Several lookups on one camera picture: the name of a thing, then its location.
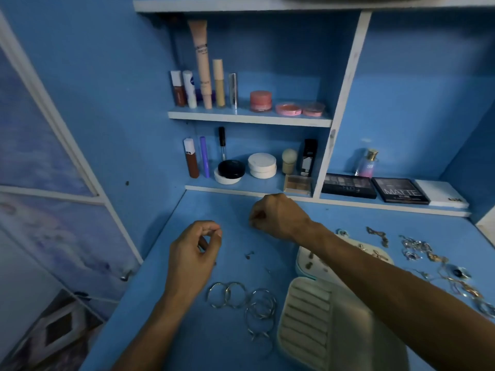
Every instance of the eyeshadow palette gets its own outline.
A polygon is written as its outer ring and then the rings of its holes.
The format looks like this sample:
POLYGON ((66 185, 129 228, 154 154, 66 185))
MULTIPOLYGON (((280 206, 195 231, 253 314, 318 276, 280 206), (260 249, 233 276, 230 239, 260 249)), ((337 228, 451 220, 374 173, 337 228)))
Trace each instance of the eyeshadow palette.
POLYGON ((376 192, 368 177, 327 173, 321 192, 375 199, 376 192))
POLYGON ((372 178, 380 196, 387 203, 429 204, 430 200, 408 179, 372 178))

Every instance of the blue desk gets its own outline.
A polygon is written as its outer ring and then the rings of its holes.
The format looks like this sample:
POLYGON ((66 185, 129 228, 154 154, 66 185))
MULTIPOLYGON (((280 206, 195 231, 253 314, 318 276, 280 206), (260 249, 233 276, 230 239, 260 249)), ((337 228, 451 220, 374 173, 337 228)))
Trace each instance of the blue desk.
MULTIPOLYGON (((280 303, 295 274, 297 247, 253 230, 248 226, 251 206, 258 198, 187 191, 174 211, 149 256, 134 277, 115 313, 105 325, 82 371, 109 369, 150 315, 163 292, 170 243, 193 220, 215 220, 223 229, 223 245, 210 283, 240 281, 247 289, 266 287, 280 303), (250 259, 245 254, 254 251, 250 259), (272 271, 271 277, 265 267, 272 271)), ((466 267, 475 286, 488 302, 495 302, 493 266, 495 250, 465 218, 384 211, 313 203, 299 205, 328 229, 345 229, 351 238, 380 246, 380 238, 366 232, 369 226, 385 231, 390 240, 388 254, 395 265, 436 274, 438 263, 422 259, 407 261, 401 253, 399 234, 424 240, 436 254, 466 267)), ((448 290, 446 281, 435 284, 448 290)), ((302 366, 285 358, 276 348, 266 359, 266 343, 252 343, 241 309, 214 309, 201 294, 186 315, 166 361, 173 370, 298 370, 302 366)), ((408 349, 412 371, 431 370, 408 349)))

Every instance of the black powder compact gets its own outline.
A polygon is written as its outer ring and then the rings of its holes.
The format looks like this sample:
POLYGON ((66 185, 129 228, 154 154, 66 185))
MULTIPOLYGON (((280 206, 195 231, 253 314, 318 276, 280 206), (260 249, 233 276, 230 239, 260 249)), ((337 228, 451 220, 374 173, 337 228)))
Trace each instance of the black powder compact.
POLYGON ((244 176, 244 173, 246 172, 246 167, 244 163, 238 161, 238 160, 225 160, 222 161, 220 164, 218 164, 218 174, 227 179, 227 180, 238 180, 241 179, 242 176, 244 176))

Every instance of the wardrobe door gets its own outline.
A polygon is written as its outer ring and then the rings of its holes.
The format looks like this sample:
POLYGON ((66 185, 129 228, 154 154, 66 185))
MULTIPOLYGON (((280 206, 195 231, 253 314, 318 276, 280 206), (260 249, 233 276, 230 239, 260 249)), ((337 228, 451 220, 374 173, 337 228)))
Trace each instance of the wardrobe door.
MULTIPOLYGON (((104 206, 0 193, 0 226, 68 289, 89 298, 119 301, 139 268, 104 206)), ((104 312, 94 306, 108 318, 112 304, 104 312)))
POLYGON ((0 185, 92 196, 2 49, 0 185))

